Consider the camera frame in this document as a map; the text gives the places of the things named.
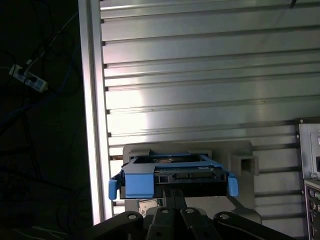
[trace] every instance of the gray bracket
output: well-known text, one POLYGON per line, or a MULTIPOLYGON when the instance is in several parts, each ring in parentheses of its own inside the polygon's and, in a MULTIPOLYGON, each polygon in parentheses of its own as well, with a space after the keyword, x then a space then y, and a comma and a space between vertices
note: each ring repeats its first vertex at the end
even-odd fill
MULTIPOLYGON (((140 149, 140 150, 130 150, 126 156, 127 158, 131 159, 133 157, 136 156, 148 156, 151 154, 176 154, 176 151, 155 151, 153 149, 140 149)), ((190 149, 183 149, 181 151, 179 151, 180 154, 205 154, 208 155, 209 158, 212 157, 212 150, 211 149, 207 149, 207 148, 190 148, 190 149)))
POLYGON ((230 171, 239 177, 241 177, 243 172, 258 176, 258 157, 247 154, 233 154, 230 158, 230 171))
POLYGON ((237 214, 243 218, 262 224, 261 215, 254 209, 243 206, 236 198, 228 196, 228 200, 235 206, 231 213, 237 214))

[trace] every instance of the metal panel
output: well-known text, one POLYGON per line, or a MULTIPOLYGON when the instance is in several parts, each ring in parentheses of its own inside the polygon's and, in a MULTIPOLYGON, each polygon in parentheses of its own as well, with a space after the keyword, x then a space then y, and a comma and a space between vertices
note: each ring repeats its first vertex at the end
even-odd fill
POLYGON ((277 172, 254 176, 254 192, 257 194, 274 194, 301 191, 301 173, 277 172))
POLYGON ((301 166, 294 148, 255 151, 253 154, 259 158, 260 173, 301 166))
POLYGON ((257 10, 251 12, 225 13, 197 12, 135 17, 118 21, 106 21, 102 25, 102 40, 155 38, 195 34, 226 33, 253 30, 275 30, 319 24, 320 7, 298 9, 257 10))
POLYGON ((316 28, 288 32, 111 42, 103 47, 103 61, 107 64, 316 49, 319 47, 319 37, 320 30, 316 28))
POLYGON ((236 81, 206 84, 171 85, 141 89, 107 91, 106 107, 112 109, 148 106, 201 104, 251 99, 273 99, 319 94, 319 76, 302 79, 236 81))
POLYGON ((306 219, 304 217, 263 220, 262 224, 292 237, 305 237, 306 219))
MULTIPOLYGON (((318 0, 299 0, 301 4, 318 3, 318 0)), ((203 11, 240 10, 261 7, 287 7, 287 0, 108 0, 100 3, 101 18, 123 18, 132 16, 190 13, 203 11)))
POLYGON ((309 179, 316 175, 320 179, 316 161, 317 156, 320 156, 320 124, 300 124, 299 132, 303 178, 309 179))
POLYGON ((202 103, 177 107, 167 106, 166 108, 162 106, 158 109, 152 107, 144 110, 144 112, 134 112, 135 109, 132 109, 132 113, 109 114, 107 121, 111 133, 136 133, 150 129, 159 131, 159 129, 213 125, 240 125, 287 121, 299 115, 306 117, 320 115, 319 104, 320 98, 315 96, 273 100, 255 99, 247 102, 202 103))
POLYGON ((320 115, 320 1, 79 3, 95 222, 125 144, 250 140, 263 223, 305 236, 292 120, 320 115))
POLYGON ((109 145, 104 101, 102 44, 99 37, 101 36, 99 2, 79 0, 78 6, 92 218, 93 224, 98 224, 113 215, 112 203, 104 202, 108 196, 110 166, 108 161, 101 161, 109 159, 109 145))

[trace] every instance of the bolt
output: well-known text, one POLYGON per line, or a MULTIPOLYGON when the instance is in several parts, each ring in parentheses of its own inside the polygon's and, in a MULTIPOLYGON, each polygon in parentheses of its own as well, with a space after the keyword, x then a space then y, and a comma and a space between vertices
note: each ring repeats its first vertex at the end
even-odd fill
POLYGON ((137 216, 136 215, 129 215, 128 218, 129 219, 135 219, 137 216))
POLYGON ((185 210, 188 214, 192 214, 194 213, 195 211, 191 208, 188 208, 187 210, 185 210))
POLYGON ((224 219, 224 220, 227 220, 229 219, 230 217, 227 215, 227 214, 221 214, 220 215, 220 218, 224 219))

